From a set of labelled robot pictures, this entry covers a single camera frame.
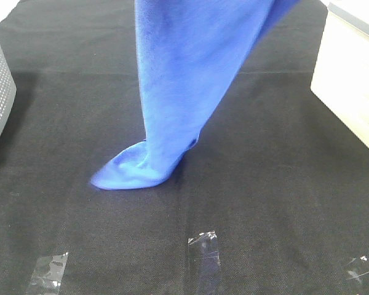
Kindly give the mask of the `cream plastic storage box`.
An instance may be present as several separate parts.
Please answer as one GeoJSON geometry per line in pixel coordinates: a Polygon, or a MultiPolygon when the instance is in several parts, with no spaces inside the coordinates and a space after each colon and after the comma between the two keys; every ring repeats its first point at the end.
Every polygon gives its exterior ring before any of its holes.
{"type": "Polygon", "coordinates": [[[330,1],[311,90],[369,148],[369,1],[330,1]]]}

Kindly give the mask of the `blue microfibre towel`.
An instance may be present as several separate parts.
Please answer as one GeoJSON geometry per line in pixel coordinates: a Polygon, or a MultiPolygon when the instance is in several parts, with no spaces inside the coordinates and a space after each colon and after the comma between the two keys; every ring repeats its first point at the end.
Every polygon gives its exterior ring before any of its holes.
{"type": "Polygon", "coordinates": [[[258,41],[295,1],[135,1],[143,141],[93,175],[104,190],[167,180],[258,41]]]}

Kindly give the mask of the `clear tape strip right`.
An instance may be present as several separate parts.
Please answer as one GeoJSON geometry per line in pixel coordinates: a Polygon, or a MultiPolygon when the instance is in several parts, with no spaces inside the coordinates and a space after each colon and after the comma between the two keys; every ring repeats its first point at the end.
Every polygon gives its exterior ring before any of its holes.
{"type": "Polygon", "coordinates": [[[342,261],[346,280],[358,286],[363,286],[369,276],[369,258],[367,255],[351,257],[342,261]]]}

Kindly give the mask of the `clear tape strip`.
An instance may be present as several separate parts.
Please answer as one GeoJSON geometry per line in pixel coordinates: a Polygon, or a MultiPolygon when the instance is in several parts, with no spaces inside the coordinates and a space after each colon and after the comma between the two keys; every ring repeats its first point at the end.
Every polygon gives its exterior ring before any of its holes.
{"type": "Polygon", "coordinates": [[[342,261],[346,280],[358,286],[363,286],[369,276],[369,258],[367,255],[351,257],[342,261]]]}
{"type": "Polygon", "coordinates": [[[58,295],[65,273],[69,252],[60,255],[42,256],[36,261],[27,295],[58,295]]]}
{"type": "Polygon", "coordinates": [[[222,294],[221,263],[215,231],[188,239],[188,282],[186,294],[222,294]]]}

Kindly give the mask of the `clear tape strip left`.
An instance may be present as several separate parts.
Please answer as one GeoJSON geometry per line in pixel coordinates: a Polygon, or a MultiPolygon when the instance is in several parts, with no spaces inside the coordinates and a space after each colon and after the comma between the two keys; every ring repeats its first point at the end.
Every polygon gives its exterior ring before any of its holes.
{"type": "Polygon", "coordinates": [[[60,255],[42,256],[36,261],[27,295],[58,295],[65,273],[69,252],[60,255]]]}

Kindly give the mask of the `black fabric table cloth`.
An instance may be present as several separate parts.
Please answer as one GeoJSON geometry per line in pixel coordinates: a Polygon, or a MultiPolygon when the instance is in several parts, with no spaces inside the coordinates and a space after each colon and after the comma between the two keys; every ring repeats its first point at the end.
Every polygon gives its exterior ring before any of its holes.
{"type": "Polygon", "coordinates": [[[90,177],[143,139],[132,1],[22,1],[0,23],[17,96],[0,137],[0,294],[69,252],[62,294],[186,294],[215,231],[223,294],[369,294],[369,150],[310,91],[327,10],[301,1],[257,46],[164,184],[90,177]]]}

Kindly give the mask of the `clear tape strip middle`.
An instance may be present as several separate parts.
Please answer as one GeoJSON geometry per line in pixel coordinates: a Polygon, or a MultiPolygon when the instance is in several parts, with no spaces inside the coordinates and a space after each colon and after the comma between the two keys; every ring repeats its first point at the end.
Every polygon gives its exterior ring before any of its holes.
{"type": "Polygon", "coordinates": [[[188,282],[186,294],[222,294],[221,263],[215,231],[188,239],[188,282]]]}

